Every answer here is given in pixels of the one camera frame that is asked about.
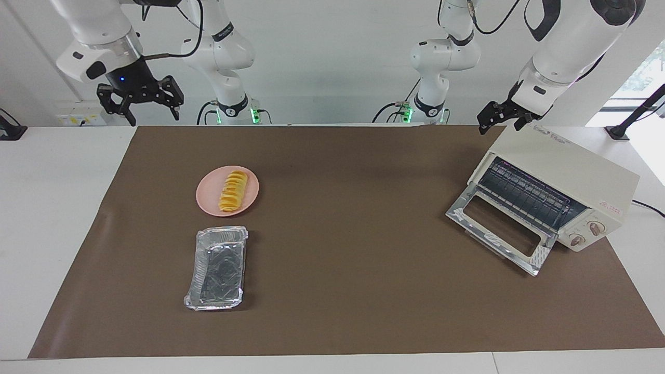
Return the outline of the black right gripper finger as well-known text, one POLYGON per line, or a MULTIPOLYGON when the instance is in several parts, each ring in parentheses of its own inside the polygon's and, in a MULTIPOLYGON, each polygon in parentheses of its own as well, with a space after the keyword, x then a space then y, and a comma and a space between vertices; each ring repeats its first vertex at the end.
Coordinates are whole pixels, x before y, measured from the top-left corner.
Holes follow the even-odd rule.
POLYGON ((184 94, 173 76, 168 75, 157 81, 156 102, 168 107, 174 120, 180 120, 180 106, 184 104, 184 94))
POLYGON ((136 126, 135 116, 130 109, 130 106, 135 103, 133 95, 118 91, 111 85, 98 84, 97 96, 102 108, 108 114, 122 116, 130 126, 136 126))

